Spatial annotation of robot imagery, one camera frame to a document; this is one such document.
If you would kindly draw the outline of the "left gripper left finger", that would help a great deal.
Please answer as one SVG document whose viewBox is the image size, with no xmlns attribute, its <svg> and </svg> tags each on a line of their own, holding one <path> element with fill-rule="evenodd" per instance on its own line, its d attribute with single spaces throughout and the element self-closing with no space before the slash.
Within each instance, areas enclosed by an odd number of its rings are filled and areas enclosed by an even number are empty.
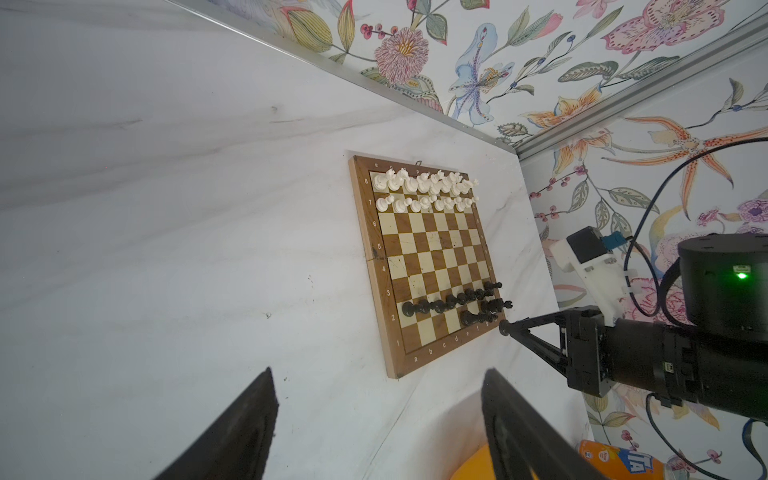
<svg viewBox="0 0 768 480">
<path fill-rule="evenodd" d="M 261 479 L 274 438 L 279 403 L 267 368 L 159 479 Z"/>
</svg>

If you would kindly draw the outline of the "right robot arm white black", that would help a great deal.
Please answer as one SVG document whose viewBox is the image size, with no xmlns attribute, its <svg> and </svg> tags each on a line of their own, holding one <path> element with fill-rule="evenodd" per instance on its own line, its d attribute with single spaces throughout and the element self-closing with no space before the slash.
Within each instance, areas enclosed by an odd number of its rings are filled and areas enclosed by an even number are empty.
<svg viewBox="0 0 768 480">
<path fill-rule="evenodd" d="M 625 274 L 611 253 L 584 263 L 566 241 L 562 259 L 597 288 L 601 306 L 575 307 L 515 322 L 499 331 L 539 356 L 583 393 L 604 396 L 616 384 L 656 394 L 665 406 L 698 403 L 767 418 L 767 237 L 714 234 L 682 241 L 663 277 L 659 303 L 682 282 L 686 324 L 622 318 L 612 298 Z"/>
</svg>

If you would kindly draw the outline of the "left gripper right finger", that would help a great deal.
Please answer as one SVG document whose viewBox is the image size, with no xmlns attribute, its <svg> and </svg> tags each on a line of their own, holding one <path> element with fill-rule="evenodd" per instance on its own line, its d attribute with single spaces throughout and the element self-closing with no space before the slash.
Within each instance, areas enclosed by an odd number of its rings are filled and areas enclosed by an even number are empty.
<svg viewBox="0 0 768 480">
<path fill-rule="evenodd" d="M 481 406 L 497 479 L 601 479 L 495 369 L 486 371 Z"/>
</svg>

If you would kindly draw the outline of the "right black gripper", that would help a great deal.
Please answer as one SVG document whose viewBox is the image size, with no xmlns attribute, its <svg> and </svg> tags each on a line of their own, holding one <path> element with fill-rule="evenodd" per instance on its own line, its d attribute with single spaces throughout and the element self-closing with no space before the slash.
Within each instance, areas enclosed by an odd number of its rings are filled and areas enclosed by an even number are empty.
<svg viewBox="0 0 768 480">
<path fill-rule="evenodd" d="M 620 383 L 652 392 L 666 405 L 686 401 L 767 418 L 765 343 L 626 319 L 607 326 L 594 307 L 565 310 L 563 315 L 501 320 L 499 333 L 565 375 L 568 386 L 583 393 L 603 397 Z M 556 344 L 533 332 L 545 326 L 556 328 Z"/>
</svg>

